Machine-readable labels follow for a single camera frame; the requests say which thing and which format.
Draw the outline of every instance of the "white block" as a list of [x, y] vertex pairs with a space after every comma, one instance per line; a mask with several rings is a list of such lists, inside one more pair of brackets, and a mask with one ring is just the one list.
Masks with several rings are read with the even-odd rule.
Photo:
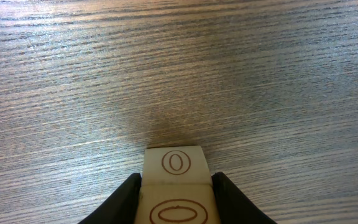
[[210, 185], [152, 185], [140, 188], [135, 224], [219, 224]]
[[142, 186], [208, 184], [212, 186], [203, 150], [199, 146], [146, 149]]

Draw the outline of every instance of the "engraved oval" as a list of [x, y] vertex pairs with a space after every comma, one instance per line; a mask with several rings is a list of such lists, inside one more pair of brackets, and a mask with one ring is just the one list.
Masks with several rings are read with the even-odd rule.
[[[173, 152], [177, 152], [175, 153], [176, 155], [178, 155], [178, 157], [180, 157], [181, 159], [181, 166], [178, 170], [175, 170], [175, 169], [172, 169], [173, 166], [172, 166], [172, 155], [171, 156], [167, 156], [169, 153], [173, 153]], [[166, 166], [165, 167], [165, 164], [164, 164], [164, 161], [165, 161], [165, 158], [167, 158], [166, 162], [169, 163], [170, 165], [169, 166]], [[187, 161], [188, 161], [188, 164], [187, 166], [184, 166], [182, 163], [183, 163], [183, 158], [187, 158]], [[161, 159], [161, 166], [162, 168], [167, 171], [169, 174], [172, 174], [172, 175], [182, 175], [184, 174], [185, 172], [187, 172], [190, 167], [191, 167], [191, 159], [190, 159], [190, 156], [188, 154], [186, 154], [185, 152], [183, 151], [180, 151], [180, 150], [172, 150], [172, 151], [169, 151], [167, 153], [164, 154], [164, 156], [162, 157]]]
[[[173, 165], [172, 165], [172, 158], [173, 158], [173, 156], [177, 156], [177, 158], [179, 158], [179, 160], [180, 160], [180, 167], [179, 167], [179, 169], [173, 168]], [[181, 159], [181, 156], [179, 156], [178, 154], [172, 154], [172, 155], [169, 157], [169, 166], [170, 166], [171, 169], [173, 169], [174, 171], [181, 170], [181, 168], [183, 167], [183, 159]]]
[[196, 205], [197, 207], [201, 208], [204, 212], [203, 215], [205, 215], [205, 218], [204, 220], [201, 221], [200, 224], [206, 224], [206, 222], [208, 221], [208, 212], [206, 211], [206, 208], [204, 207], [204, 205], [200, 204], [199, 202], [196, 202], [196, 201], [193, 201], [193, 200], [189, 200], [189, 199], [181, 199], [181, 198], [178, 198], [178, 199], [170, 199], [170, 200], [165, 200], [163, 202], [160, 202], [158, 204], [156, 204], [156, 206], [154, 206], [152, 208], [152, 210], [150, 211], [150, 215], [149, 215], [149, 220], [151, 222], [151, 224], [156, 224], [155, 220], [153, 220], [153, 213], [154, 211], [159, 211], [157, 216], [159, 219], [161, 219], [161, 210], [165, 210], [166, 208], [160, 208], [158, 209], [159, 207], [163, 207], [163, 205], [165, 205], [166, 203], [170, 203], [170, 202], [176, 202], [176, 203], [181, 203], [181, 202], [190, 202], [193, 205]]
[[[189, 210], [191, 212], [194, 213], [194, 215], [192, 217], [189, 217], [189, 218], [183, 218], [183, 219], [179, 219], [179, 220], [176, 220], [176, 219], [170, 219], [170, 218], [165, 218], [162, 216], [162, 214], [164, 212], [167, 212], [169, 210]], [[175, 223], [181, 223], [181, 222], [188, 222], [188, 221], [192, 221], [193, 219], [195, 219], [197, 217], [197, 211], [190, 208], [190, 207], [186, 207], [186, 206], [172, 206], [172, 207], [168, 207], [168, 208], [164, 208], [162, 209], [161, 211], [159, 211], [159, 213], [157, 214], [158, 215], [158, 218], [163, 220], [163, 221], [166, 221], [166, 222], [175, 222]]]

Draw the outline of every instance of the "engraved symbol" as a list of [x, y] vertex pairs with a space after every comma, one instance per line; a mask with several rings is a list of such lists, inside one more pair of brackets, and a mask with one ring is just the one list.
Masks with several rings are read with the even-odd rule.
[[[172, 160], [173, 158], [178, 158], [180, 165], [174, 166]], [[162, 157], [161, 165], [165, 171], [169, 174], [180, 175], [184, 174], [190, 169], [191, 159], [188, 154], [179, 150], [172, 150]]]
[[[175, 218], [175, 213], [173, 212], [178, 210], [187, 210], [193, 215], [188, 218], [177, 218], [177, 216]], [[205, 224], [208, 220], [208, 212], [202, 204], [193, 200], [171, 199], [158, 203], [154, 206], [154, 208], [150, 211], [149, 219], [152, 224], [157, 224], [158, 220], [172, 223], [186, 223], [195, 220], [196, 223]]]

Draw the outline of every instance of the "wooden surface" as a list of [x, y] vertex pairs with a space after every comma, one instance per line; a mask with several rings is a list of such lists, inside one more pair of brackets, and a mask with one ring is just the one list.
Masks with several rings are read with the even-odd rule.
[[358, 223], [358, 0], [0, 1], [0, 223], [192, 144], [278, 223]]

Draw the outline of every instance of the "wooden table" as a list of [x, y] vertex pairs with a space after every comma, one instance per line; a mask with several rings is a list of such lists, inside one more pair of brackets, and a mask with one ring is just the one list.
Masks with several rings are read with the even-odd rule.
[[0, 223], [192, 144], [278, 223], [358, 223], [358, 1], [0, 1]]

